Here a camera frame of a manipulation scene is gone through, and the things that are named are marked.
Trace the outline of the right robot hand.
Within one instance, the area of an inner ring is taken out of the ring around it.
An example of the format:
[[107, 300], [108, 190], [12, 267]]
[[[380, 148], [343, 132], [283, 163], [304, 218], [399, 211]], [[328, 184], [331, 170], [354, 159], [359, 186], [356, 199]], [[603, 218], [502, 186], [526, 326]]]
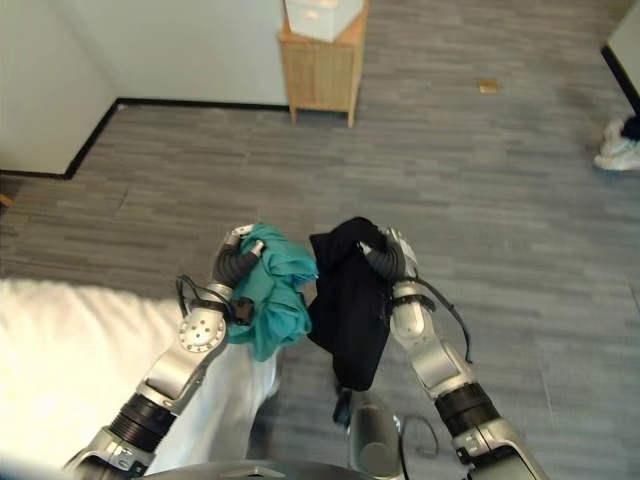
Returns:
[[367, 264], [389, 289], [393, 289], [397, 283], [417, 278], [418, 260], [405, 236], [394, 227], [387, 227], [382, 234], [383, 248], [373, 247], [362, 240], [357, 242]]

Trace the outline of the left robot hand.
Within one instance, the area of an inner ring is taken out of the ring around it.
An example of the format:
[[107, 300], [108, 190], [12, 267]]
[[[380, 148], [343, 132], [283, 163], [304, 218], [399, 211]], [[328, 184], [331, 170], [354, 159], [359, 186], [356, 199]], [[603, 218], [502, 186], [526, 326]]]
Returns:
[[211, 275], [213, 282], [234, 289], [250, 274], [265, 249], [264, 242], [257, 240], [248, 251], [241, 251], [242, 241], [254, 228], [254, 224], [238, 226], [225, 235], [214, 259]]

